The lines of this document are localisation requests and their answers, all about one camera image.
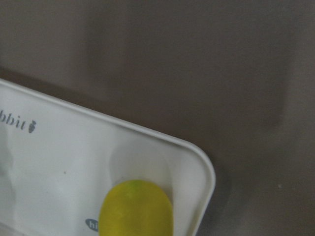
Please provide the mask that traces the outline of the yellow lemon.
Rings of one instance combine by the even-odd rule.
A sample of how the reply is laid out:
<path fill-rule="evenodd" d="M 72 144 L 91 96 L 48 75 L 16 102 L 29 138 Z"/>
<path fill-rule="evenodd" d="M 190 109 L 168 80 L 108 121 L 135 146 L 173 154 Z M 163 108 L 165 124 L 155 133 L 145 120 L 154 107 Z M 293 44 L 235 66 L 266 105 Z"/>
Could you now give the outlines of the yellow lemon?
<path fill-rule="evenodd" d="M 98 218 L 100 236 L 172 236 L 173 207 L 156 184 L 128 180 L 106 195 Z"/>

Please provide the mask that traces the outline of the white rabbit tray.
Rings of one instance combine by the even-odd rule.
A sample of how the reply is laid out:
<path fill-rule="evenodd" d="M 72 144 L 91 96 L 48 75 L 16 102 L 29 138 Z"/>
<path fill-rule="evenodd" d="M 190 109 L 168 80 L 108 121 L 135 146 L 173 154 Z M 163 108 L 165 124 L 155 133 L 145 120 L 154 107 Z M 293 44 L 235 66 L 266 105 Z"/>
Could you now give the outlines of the white rabbit tray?
<path fill-rule="evenodd" d="M 107 192 L 130 179 L 166 192 L 176 236 L 197 233 L 216 184 L 192 143 L 1 80 L 1 235 L 95 236 Z"/>

